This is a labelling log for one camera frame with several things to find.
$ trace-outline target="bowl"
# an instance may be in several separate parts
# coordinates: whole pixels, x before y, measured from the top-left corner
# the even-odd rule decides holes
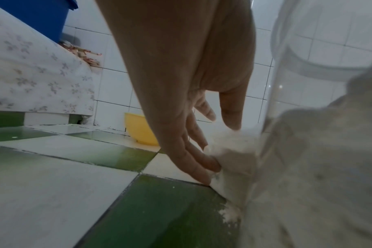
[[[145,119],[145,116],[125,113],[125,126],[130,136],[137,140],[138,143],[144,145],[159,145],[159,142]]]

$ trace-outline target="white floral tablecloth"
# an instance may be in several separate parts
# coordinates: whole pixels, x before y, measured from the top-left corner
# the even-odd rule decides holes
[[[90,66],[0,9],[0,110],[92,115]]]

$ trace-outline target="tiled floor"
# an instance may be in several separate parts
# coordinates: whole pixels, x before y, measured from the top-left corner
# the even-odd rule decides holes
[[[159,147],[95,129],[0,128],[0,247],[235,247],[225,199]]]

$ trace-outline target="blue plastic bin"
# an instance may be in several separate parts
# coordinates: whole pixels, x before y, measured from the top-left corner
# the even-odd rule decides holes
[[[0,0],[0,8],[58,42],[69,9],[78,6],[76,0]]]

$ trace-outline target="human hand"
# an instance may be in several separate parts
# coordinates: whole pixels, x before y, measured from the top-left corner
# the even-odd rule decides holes
[[[192,108],[215,115],[205,91],[217,91],[224,123],[241,128],[255,53],[249,0],[97,0],[120,48],[149,126],[174,164],[209,184],[218,162]]]

